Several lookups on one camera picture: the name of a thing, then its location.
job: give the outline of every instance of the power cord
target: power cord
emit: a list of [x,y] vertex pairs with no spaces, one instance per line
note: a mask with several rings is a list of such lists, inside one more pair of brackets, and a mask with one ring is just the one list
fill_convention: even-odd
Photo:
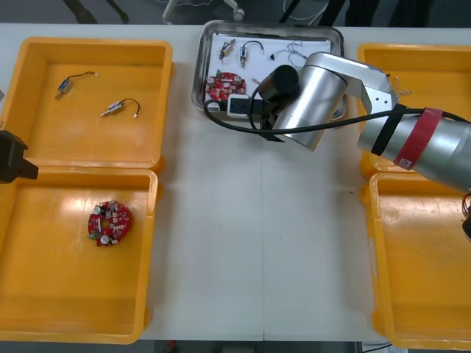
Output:
[[[318,124],[318,125],[313,125],[313,126],[296,127],[296,128],[293,128],[293,129],[276,129],[276,130],[275,129],[273,129],[273,130],[265,129],[265,130],[263,130],[263,129],[256,129],[256,128],[253,129],[253,127],[249,129],[249,128],[246,128],[246,127],[236,126],[236,125],[228,124],[228,123],[222,121],[221,119],[218,119],[208,109],[208,106],[211,103],[221,104],[222,101],[217,101],[215,99],[209,99],[209,100],[205,101],[205,103],[203,104],[203,110],[205,111],[206,116],[212,122],[218,124],[219,126],[225,127],[226,129],[239,131],[239,132],[245,132],[247,134],[254,134],[254,135],[299,134],[301,132],[312,132],[312,131],[333,129],[333,128],[340,127],[340,126],[357,124],[357,123],[361,123],[362,121],[368,121],[368,120],[372,120],[372,119],[382,118],[384,116],[402,116],[402,115],[405,115],[405,114],[422,114],[425,110],[424,108],[422,108],[422,109],[405,108],[405,109],[401,109],[401,110],[387,110],[387,111],[384,111],[384,112],[363,115],[363,116],[359,116],[357,118],[351,118],[351,119],[344,120],[344,121],[333,121],[333,122],[330,122],[330,123]],[[249,103],[249,116],[252,112],[252,108],[253,108],[253,99],[251,97],[251,101]],[[466,122],[466,123],[470,124],[469,121],[463,119],[460,116],[449,113],[449,112],[444,111],[443,116],[446,117],[446,118],[450,118],[454,121]]]
[[374,351],[379,351],[379,350],[381,350],[381,349],[385,349],[385,348],[388,348],[388,347],[390,347],[390,346],[392,346],[391,343],[386,344],[385,346],[381,346],[381,347],[377,347],[377,348],[372,348],[372,349],[367,349],[366,351],[362,351],[362,353],[370,353],[370,352],[374,352]]

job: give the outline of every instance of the black strap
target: black strap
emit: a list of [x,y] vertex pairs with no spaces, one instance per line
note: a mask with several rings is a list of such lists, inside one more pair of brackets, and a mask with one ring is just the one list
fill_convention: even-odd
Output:
[[[392,109],[401,110],[405,108],[407,108],[405,105],[398,103]],[[389,140],[391,140],[392,134],[394,134],[394,131],[396,131],[397,125],[399,124],[400,119],[402,118],[402,115],[393,115],[389,116],[386,119],[386,123],[384,123],[383,128],[378,134],[375,144],[371,149],[371,153],[376,154],[377,156],[381,156],[383,154],[384,150],[386,149],[386,146],[388,146]]]

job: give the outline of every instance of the orange plastic tray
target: orange plastic tray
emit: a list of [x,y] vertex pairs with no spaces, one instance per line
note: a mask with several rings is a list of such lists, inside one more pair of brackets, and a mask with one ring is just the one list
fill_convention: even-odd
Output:
[[471,350],[471,242],[463,196],[418,174],[378,173],[362,190],[375,329],[395,346]]
[[[29,38],[18,54],[0,129],[19,136],[36,165],[150,168],[158,171],[172,49],[155,40]],[[71,90],[55,100],[70,75]],[[125,98],[115,115],[100,117]]]
[[[152,171],[42,167],[0,185],[0,339],[132,343],[143,330],[154,233]],[[87,239],[115,199],[134,216],[117,245]]]
[[[391,74],[394,91],[396,76],[399,91],[412,90],[412,94],[400,97],[401,104],[413,108],[435,107],[471,118],[471,46],[368,43],[358,48],[358,59]],[[360,101],[357,106],[359,115],[366,114]],[[360,169],[365,177],[377,171],[407,172],[366,151]]]

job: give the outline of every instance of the floor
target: floor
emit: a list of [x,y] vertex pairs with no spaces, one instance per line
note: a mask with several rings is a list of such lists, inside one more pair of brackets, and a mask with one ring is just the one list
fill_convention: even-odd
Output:
[[[210,2],[208,6],[191,6]],[[315,14],[327,0],[302,0],[294,11],[294,17]],[[398,0],[382,0],[372,21],[373,26],[388,26]],[[120,24],[118,13],[106,1],[81,0],[99,24]],[[130,24],[162,24],[166,0],[116,0],[130,17]],[[232,10],[222,0],[180,0],[171,16],[173,24],[204,24],[213,19],[230,20]],[[246,13],[246,21],[278,22],[283,15],[283,0],[238,0]],[[343,26],[346,1],[335,25]],[[471,1],[434,0],[431,8],[430,27],[470,27]],[[62,0],[0,0],[0,22],[34,24],[74,24],[75,17]],[[308,21],[288,20],[292,24]]]
[[[181,0],[201,4],[209,0]],[[293,13],[294,17],[317,13],[327,0],[302,0]],[[398,0],[383,0],[372,21],[373,26],[387,26]],[[106,1],[82,0],[99,24],[120,24],[118,13]],[[130,17],[130,24],[162,24],[162,14],[166,0],[116,0],[116,3]],[[283,0],[238,0],[246,13],[246,21],[276,23],[283,15]],[[347,11],[344,5],[335,25],[344,25]],[[435,0],[431,8],[430,27],[469,27],[471,26],[471,1]],[[208,6],[176,7],[171,17],[173,24],[204,24],[213,19],[230,20],[232,10],[222,0],[212,0]],[[36,24],[75,24],[72,12],[62,0],[0,0],[0,23]],[[308,21],[288,20],[289,24],[306,24]],[[267,352],[267,353],[354,353],[353,343],[220,343],[182,342],[178,343],[180,353],[217,352]],[[64,343],[0,343],[0,353],[42,353],[42,352],[83,352],[89,353],[161,353],[165,352],[166,342],[140,340],[129,346],[87,345]]]
[[[355,353],[354,343],[343,342],[204,342],[176,343],[178,353]],[[167,353],[167,342],[139,340],[129,346],[67,343],[0,343],[0,352],[15,353]]]

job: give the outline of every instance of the capacitor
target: capacitor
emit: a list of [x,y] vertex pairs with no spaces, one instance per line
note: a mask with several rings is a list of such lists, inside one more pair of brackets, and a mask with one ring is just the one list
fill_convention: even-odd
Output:
[[108,237],[107,235],[103,235],[100,238],[100,243],[102,243],[103,245],[107,245],[109,242],[110,242],[110,237]]
[[91,239],[91,240],[100,239],[100,234],[99,234],[99,233],[90,233],[90,234],[88,235],[88,239]]
[[101,206],[95,206],[93,209],[93,214],[94,215],[104,215],[106,213],[106,209]]

